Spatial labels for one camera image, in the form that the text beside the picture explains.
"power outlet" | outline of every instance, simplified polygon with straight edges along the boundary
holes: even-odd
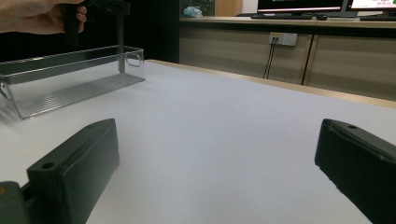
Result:
[[[275,44],[281,45],[281,44],[282,44],[282,41],[283,41],[283,33],[274,33],[274,32],[271,32],[271,34],[270,34],[270,40],[269,40],[268,43],[273,44],[273,43],[274,43],[274,39],[277,39],[277,40],[275,41]]]
[[[282,45],[287,45],[287,46],[296,46],[297,42],[297,34],[283,34],[282,35]]]

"computer monitor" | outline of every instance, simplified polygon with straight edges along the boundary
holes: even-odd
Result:
[[[341,7],[341,11],[337,12],[318,12],[319,15],[326,15],[328,17],[333,18],[356,18],[358,17],[359,11],[350,11],[347,10],[348,0],[343,1],[343,5]]]
[[[259,0],[257,13],[303,13],[340,11],[343,0]]]
[[[361,21],[396,21],[396,0],[348,0],[348,11],[383,11],[383,14],[361,16]]]
[[[346,10],[396,12],[395,0],[348,0]]]

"clear plastic container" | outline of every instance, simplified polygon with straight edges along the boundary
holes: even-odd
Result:
[[[0,63],[0,93],[30,119],[144,81],[142,49],[118,46]]]

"wall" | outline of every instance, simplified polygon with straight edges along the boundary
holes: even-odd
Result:
[[[216,0],[215,16],[233,17],[242,13],[243,0]]]
[[[145,59],[178,63],[178,0],[128,0],[125,44],[145,50]]]
[[[250,13],[257,11],[258,0],[244,0],[242,5],[243,13]]]

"wooden desk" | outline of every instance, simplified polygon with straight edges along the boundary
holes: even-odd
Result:
[[[85,125],[114,118],[120,168],[88,223],[369,223],[314,164],[320,123],[350,122],[396,144],[396,103],[145,66],[145,82],[35,119],[1,107],[1,180],[25,184],[33,162]]]

